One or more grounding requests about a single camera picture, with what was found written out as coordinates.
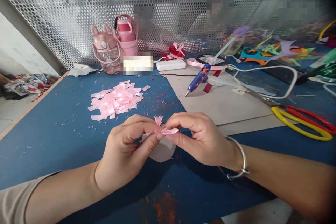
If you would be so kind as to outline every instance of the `bracelet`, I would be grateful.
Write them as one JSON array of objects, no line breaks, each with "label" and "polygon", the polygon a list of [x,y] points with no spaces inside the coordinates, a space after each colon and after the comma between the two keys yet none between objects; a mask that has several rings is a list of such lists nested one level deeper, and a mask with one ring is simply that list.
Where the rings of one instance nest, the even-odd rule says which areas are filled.
[{"label": "bracelet", "polygon": [[218,168],[220,169],[220,171],[230,180],[232,179],[236,179],[236,178],[239,178],[241,176],[244,176],[245,174],[248,174],[250,173],[248,170],[246,170],[246,155],[245,155],[245,152],[244,152],[244,149],[243,147],[240,145],[240,143],[237,142],[236,139],[232,138],[232,137],[225,137],[228,141],[233,141],[235,142],[236,145],[238,145],[240,151],[241,151],[241,155],[243,156],[243,168],[241,169],[241,172],[238,173],[237,175],[231,175],[231,174],[225,174],[225,172],[223,172],[223,170],[221,169],[221,167],[218,166]]}]

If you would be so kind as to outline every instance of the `pink water bottle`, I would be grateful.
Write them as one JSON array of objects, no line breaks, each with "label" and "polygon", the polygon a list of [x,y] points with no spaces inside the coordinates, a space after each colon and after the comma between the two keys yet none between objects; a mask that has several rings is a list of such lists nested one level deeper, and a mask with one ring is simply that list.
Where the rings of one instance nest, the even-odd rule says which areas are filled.
[{"label": "pink water bottle", "polygon": [[110,28],[104,24],[103,32],[99,32],[96,26],[91,25],[91,32],[93,53],[103,70],[108,74],[120,72],[120,49]]},{"label": "pink water bottle", "polygon": [[113,37],[127,55],[136,55],[138,52],[138,32],[137,23],[130,15],[121,14],[115,17]]}]

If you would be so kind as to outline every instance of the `blue table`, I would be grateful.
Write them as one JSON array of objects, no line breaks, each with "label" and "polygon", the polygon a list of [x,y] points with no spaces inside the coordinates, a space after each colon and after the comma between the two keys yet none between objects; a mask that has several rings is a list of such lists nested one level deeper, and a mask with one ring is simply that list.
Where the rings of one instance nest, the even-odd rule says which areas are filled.
[{"label": "blue table", "polygon": [[[278,86],[284,92],[288,87],[261,71],[250,76],[270,89]],[[136,87],[151,86],[138,108],[119,114],[116,119],[92,121],[90,116],[95,111],[87,109],[90,94],[128,79]],[[316,96],[296,96],[307,93]],[[321,84],[296,86],[291,98],[297,106],[336,123],[335,98]],[[283,102],[293,105],[290,100]],[[66,76],[0,141],[0,189],[97,161],[110,129],[133,114],[150,118],[163,115],[167,119],[182,111],[184,108],[164,77],[105,73]],[[335,139],[316,141],[288,127],[234,137],[242,144],[336,165]],[[272,193],[247,178],[229,181],[217,167],[202,165],[177,147],[173,159],[164,163],[148,159],[131,183],[62,223],[204,223],[273,198]]]}]

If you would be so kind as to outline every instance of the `red and yellow scissors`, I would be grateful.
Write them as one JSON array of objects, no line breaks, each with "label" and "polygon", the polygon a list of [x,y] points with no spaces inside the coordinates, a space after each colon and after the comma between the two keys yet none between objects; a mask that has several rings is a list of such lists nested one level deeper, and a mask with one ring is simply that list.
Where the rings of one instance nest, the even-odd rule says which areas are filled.
[{"label": "red and yellow scissors", "polygon": [[[246,88],[253,97],[257,98],[258,100],[262,101],[263,103],[271,107],[272,112],[281,122],[283,122],[285,125],[287,125],[291,129],[299,132],[300,134],[316,139],[316,140],[320,140],[320,141],[329,141],[333,138],[332,135],[336,134],[336,126],[333,125],[331,122],[327,121],[326,119],[324,119],[323,117],[316,115],[310,111],[304,110],[302,108],[282,105],[281,103],[278,103],[276,101],[273,101],[270,98],[260,95],[259,93],[249,89],[248,87],[244,85],[243,87]],[[308,116],[311,116],[312,118],[324,124],[324,126],[314,122],[313,120],[300,114],[299,112],[304,113]],[[294,124],[288,121],[285,117],[315,130],[317,133],[320,133],[321,136],[313,135],[309,132],[306,132],[300,129],[299,127],[296,127]]]}]

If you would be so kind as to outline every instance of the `metal mesh panel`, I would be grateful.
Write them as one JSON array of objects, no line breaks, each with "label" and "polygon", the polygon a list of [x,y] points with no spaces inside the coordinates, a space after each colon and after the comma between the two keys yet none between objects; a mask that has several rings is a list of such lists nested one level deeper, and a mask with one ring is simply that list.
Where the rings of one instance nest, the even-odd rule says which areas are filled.
[{"label": "metal mesh panel", "polygon": [[271,31],[301,41],[316,38],[330,20],[326,0],[10,0],[62,64],[97,63],[90,25],[113,26],[114,15],[128,13],[139,24],[139,51],[156,56],[173,42],[188,53],[219,49],[235,28],[249,25],[246,42]]}]

